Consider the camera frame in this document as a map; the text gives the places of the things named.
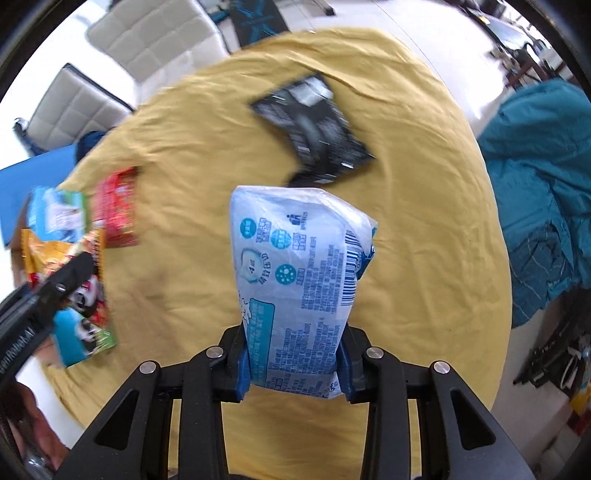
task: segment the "blue mat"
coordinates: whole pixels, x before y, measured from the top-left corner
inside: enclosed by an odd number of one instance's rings
[[[76,146],[59,148],[0,170],[0,232],[4,245],[12,232],[27,194],[38,186],[57,187],[76,164]]]
[[[230,18],[241,47],[289,31],[273,0],[232,0]]]

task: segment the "black bag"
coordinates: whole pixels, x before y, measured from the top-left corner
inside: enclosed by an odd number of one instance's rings
[[[252,104],[256,113],[284,130],[291,140],[302,166],[289,187],[331,183],[374,159],[351,134],[332,98],[323,76],[316,73]]]

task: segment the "red snack package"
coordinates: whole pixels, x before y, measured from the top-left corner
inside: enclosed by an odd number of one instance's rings
[[[107,248],[137,243],[134,236],[136,178],[137,168],[131,167],[109,175],[96,188],[93,225],[105,229]]]

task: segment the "teal cloth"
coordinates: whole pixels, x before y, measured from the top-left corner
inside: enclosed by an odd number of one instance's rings
[[[478,144],[509,252],[514,306],[535,312],[574,284],[591,288],[591,104],[583,91],[561,79],[519,90]],[[536,258],[544,242],[546,264]],[[515,317],[514,308],[514,326],[527,321]]]

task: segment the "barcode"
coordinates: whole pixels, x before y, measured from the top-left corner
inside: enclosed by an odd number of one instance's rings
[[[357,270],[359,269],[359,260],[361,258],[361,244],[355,234],[350,230],[347,230],[345,233],[345,243],[347,245],[347,263],[345,265],[343,298],[340,302],[342,307],[348,307],[353,304],[355,289],[357,288]]]

